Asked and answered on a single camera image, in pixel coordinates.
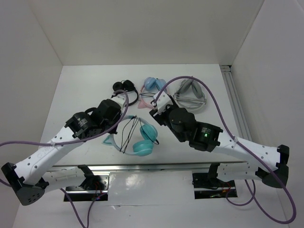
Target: headphone ear cup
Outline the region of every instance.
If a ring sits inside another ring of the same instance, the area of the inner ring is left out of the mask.
[[[156,88],[158,89],[158,91],[160,91],[166,84],[166,81],[164,79],[156,79]]]
[[[133,91],[135,89],[133,82],[131,82],[130,80],[125,80],[123,82],[123,86],[124,86],[124,89],[128,92]]]
[[[146,80],[143,83],[145,89],[148,90],[148,91],[153,90],[153,88],[155,87],[155,81],[156,81],[156,79],[154,77],[146,78]]]
[[[178,89],[178,93],[181,93],[181,94],[185,93],[189,89],[190,85],[192,84],[192,81],[193,80],[191,80],[191,79],[183,80],[180,84],[180,88]]]
[[[192,86],[193,93],[197,98],[202,98],[204,96],[204,93],[197,81],[193,81],[191,86]]]
[[[124,85],[121,82],[115,82],[112,88],[114,91],[117,91],[120,89],[124,90]]]
[[[142,140],[133,145],[133,152],[137,156],[147,156],[152,153],[153,147],[151,140]]]
[[[151,125],[151,124],[144,124],[143,126],[140,127],[140,132],[142,137],[145,140],[149,140],[150,142],[155,142],[156,138],[158,136],[158,132],[156,128]]]

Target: pink headphones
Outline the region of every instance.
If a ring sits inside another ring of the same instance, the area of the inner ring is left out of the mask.
[[[160,91],[161,88],[164,87],[164,85],[166,84],[166,81],[164,79],[158,79],[158,78],[154,78],[154,77],[148,77],[145,79],[143,86],[139,92],[139,104],[138,104],[138,108],[150,108],[153,109],[153,106],[151,104],[146,103],[143,100],[143,96],[145,97],[153,97],[155,93],[143,93],[144,89],[146,89],[147,91],[151,91],[153,90],[155,87],[158,89],[158,91]]]

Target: headphones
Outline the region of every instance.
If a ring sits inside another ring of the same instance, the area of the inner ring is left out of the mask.
[[[151,104],[146,103],[143,100],[143,96],[146,97],[153,97],[155,94],[153,93],[143,93],[144,89],[146,89],[147,91],[151,91],[153,90],[155,87],[158,89],[158,91],[161,90],[161,88],[163,88],[166,84],[166,81],[164,79],[158,79],[158,78],[154,78],[154,77],[148,77],[145,79],[143,86],[139,92],[139,98],[140,98],[140,103],[138,104],[138,108],[150,108],[153,109],[154,107]]]
[[[155,142],[159,144],[156,139],[158,135],[156,128],[153,125],[149,124],[146,120],[134,115],[126,115],[123,118],[123,120],[127,119],[137,119],[143,123],[143,125],[140,127],[140,133],[144,140],[135,143],[133,145],[133,151],[126,151],[125,154],[132,156],[136,155],[141,157],[151,154],[154,144],[156,144]],[[108,135],[103,141],[103,144],[113,146],[116,150],[121,151],[121,148],[115,142],[114,134]]]
[[[186,97],[186,96],[181,96],[181,94],[185,93],[189,89],[190,86],[192,87],[192,91],[197,99]],[[183,107],[183,108],[186,108],[187,110],[192,110],[192,111],[198,110],[203,105],[206,104],[205,94],[203,93],[199,83],[192,79],[183,80],[180,84],[180,87],[177,89],[177,91],[173,95],[173,98],[180,107]],[[187,102],[190,105],[184,105],[184,104],[181,104],[181,102]]]
[[[136,99],[133,102],[129,103],[129,106],[135,104],[138,101],[139,94],[138,94],[138,92],[137,92],[137,90],[136,90],[133,82],[131,82],[130,80],[124,80],[123,82],[122,81],[121,82],[115,82],[114,85],[113,85],[114,92],[117,91],[117,90],[120,90],[120,89],[124,90],[126,92],[132,92],[132,91],[134,91],[137,94]]]
[[[166,84],[166,81],[164,79],[158,79],[158,78],[154,78],[154,77],[146,78],[143,83],[144,88],[147,91],[153,90],[155,88],[155,86],[158,89],[158,91],[160,91],[160,89],[163,88],[165,84]]]

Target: black wire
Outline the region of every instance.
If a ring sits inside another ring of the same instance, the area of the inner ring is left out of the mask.
[[[154,143],[155,145],[159,145],[160,142],[159,142],[157,139],[155,140],[157,143],[155,143],[155,142],[148,136],[148,134],[143,130],[143,126],[142,126],[142,122],[141,122],[141,119],[140,119],[140,118],[139,118],[139,123],[140,123],[140,125],[141,125],[141,129],[142,129],[143,133],[151,140],[151,142]]]
[[[123,127],[123,131],[122,131],[122,143],[121,143],[121,145],[120,145],[120,150],[119,150],[119,152],[121,152],[122,151],[122,147],[123,147],[123,141],[124,141],[124,129],[125,129],[125,127],[129,124],[129,122]]]
[[[127,146],[129,145],[129,142],[131,141],[131,137],[132,137],[132,135],[133,135],[133,133],[134,133],[134,130],[135,130],[135,128],[136,128],[138,122],[139,122],[139,120],[136,119],[135,124],[132,126],[133,129],[131,128],[131,131],[129,132],[128,141],[127,141],[127,144],[126,144],[126,146],[125,146],[125,148],[124,148],[123,153],[125,153],[125,151],[126,151],[126,149],[127,149]]]
[[[123,148],[124,148],[124,146],[126,145],[126,143],[128,142],[128,139],[129,139],[129,137],[130,137],[131,131],[132,131],[133,127],[134,127],[134,122],[135,122],[135,120],[136,120],[136,119],[133,119],[133,123],[132,123],[131,129],[130,129],[130,131],[129,131],[128,137],[127,137],[127,139],[124,141],[124,143],[122,144],[122,146],[121,146],[121,148],[120,148],[120,152],[121,152],[121,151],[122,151],[123,153],[125,152],[125,149],[123,149]]]
[[[131,137],[132,137],[132,135],[133,135],[133,132],[134,132],[134,130],[135,130],[137,124],[138,124],[138,119],[134,118],[132,127],[131,127],[131,129],[130,129],[130,131],[129,131],[129,134],[128,134],[128,137],[127,137],[126,141],[124,142],[124,144],[123,144],[122,147],[121,147],[121,151],[123,151],[123,153],[125,153],[125,151],[126,151],[126,149],[127,149],[127,146],[128,146],[128,144],[129,144],[129,142],[130,142],[130,140],[131,140]]]

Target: white table surface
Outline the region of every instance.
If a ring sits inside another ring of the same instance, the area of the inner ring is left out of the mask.
[[[191,171],[115,173],[108,201],[96,202],[90,228],[288,228],[266,217],[254,202],[235,207],[225,198],[194,199]],[[257,181],[257,195],[272,216],[285,220],[276,189]],[[250,199],[243,180],[236,181],[238,198]],[[69,202],[55,190],[29,206],[20,205],[13,228],[79,228]],[[91,202],[75,202],[86,225]]]
[[[116,66],[64,66],[49,111],[45,129],[41,138],[47,142],[65,122],[77,112],[90,107],[97,107],[113,93],[112,85],[117,81],[129,79],[140,90],[145,78],[158,77],[166,81],[177,76],[194,76],[204,81],[213,92],[230,130],[238,136],[236,122],[232,113],[227,91],[219,65],[116,65]],[[180,81],[169,86],[173,94]],[[196,120],[207,122],[223,128],[219,115],[207,94],[207,105],[197,114]],[[65,156],[57,165],[106,165],[106,164],[152,164],[152,163],[190,163],[190,162],[231,162],[238,159],[221,154],[200,152],[190,148],[187,142],[180,143],[167,127],[159,126],[149,115],[150,109],[138,109],[137,104],[130,107],[127,114],[138,115],[153,124],[158,130],[160,145],[154,147],[153,153],[145,157],[128,156],[119,153],[114,147],[101,144],[105,137],[86,142]],[[120,142],[121,129],[115,137]],[[136,129],[129,144],[142,140]]]

